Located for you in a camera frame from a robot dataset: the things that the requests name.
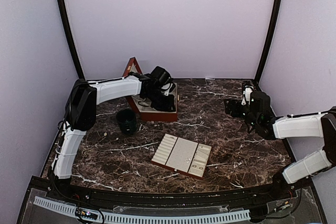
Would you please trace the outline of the dark green cup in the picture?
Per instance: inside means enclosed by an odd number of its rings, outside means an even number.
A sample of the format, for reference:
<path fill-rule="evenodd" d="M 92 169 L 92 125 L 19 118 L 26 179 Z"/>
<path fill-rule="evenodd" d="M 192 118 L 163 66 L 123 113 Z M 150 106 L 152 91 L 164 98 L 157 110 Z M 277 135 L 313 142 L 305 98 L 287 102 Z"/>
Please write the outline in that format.
<path fill-rule="evenodd" d="M 120 131 L 125 135 L 133 135 L 137 131 L 137 117 L 131 109 L 124 109 L 116 114 L 116 121 Z"/>

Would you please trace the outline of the red jewelry tray cream insert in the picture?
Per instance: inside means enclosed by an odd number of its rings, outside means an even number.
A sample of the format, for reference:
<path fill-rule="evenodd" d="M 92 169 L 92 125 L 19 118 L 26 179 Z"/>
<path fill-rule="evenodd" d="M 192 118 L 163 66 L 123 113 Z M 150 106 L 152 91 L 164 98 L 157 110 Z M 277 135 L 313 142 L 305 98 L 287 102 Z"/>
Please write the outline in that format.
<path fill-rule="evenodd" d="M 151 163 L 195 179 L 203 179 L 212 147 L 165 134 Z"/>

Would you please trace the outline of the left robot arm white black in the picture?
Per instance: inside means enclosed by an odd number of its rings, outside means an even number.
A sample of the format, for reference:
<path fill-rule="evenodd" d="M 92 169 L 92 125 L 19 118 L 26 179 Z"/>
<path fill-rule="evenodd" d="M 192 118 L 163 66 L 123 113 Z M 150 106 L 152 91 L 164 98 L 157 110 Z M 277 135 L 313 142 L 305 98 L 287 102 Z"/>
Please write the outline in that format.
<path fill-rule="evenodd" d="M 159 112 L 174 112 L 174 87 L 170 74 L 157 68 L 149 74 L 131 72 L 125 77 L 97 81 L 78 79 L 69 95 L 64 119 L 59 123 L 61 139 L 49 178 L 70 179 L 72 165 L 86 132 L 96 123 L 97 106 L 106 101 L 138 95 L 150 100 L 150 107 Z"/>

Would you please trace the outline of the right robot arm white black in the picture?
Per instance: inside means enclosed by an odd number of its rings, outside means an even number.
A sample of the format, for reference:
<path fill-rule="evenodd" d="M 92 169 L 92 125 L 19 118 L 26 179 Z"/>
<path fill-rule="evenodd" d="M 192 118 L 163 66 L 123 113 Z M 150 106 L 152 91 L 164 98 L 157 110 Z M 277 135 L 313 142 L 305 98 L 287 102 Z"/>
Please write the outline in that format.
<path fill-rule="evenodd" d="M 270 106 L 270 96 L 262 91 L 247 87 L 241 101 L 226 99 L 226 114 L 241 118 L 248 126 L 265 140 L 285 138 L 319 137 L 324 146 L 296 161 L 274 177 L 274 184 L 268 188 L 273 200 L 280 199 L 288 191 L 288 185 L 335 167 L 335 107 L 327 111 L 274 116 Z"/>

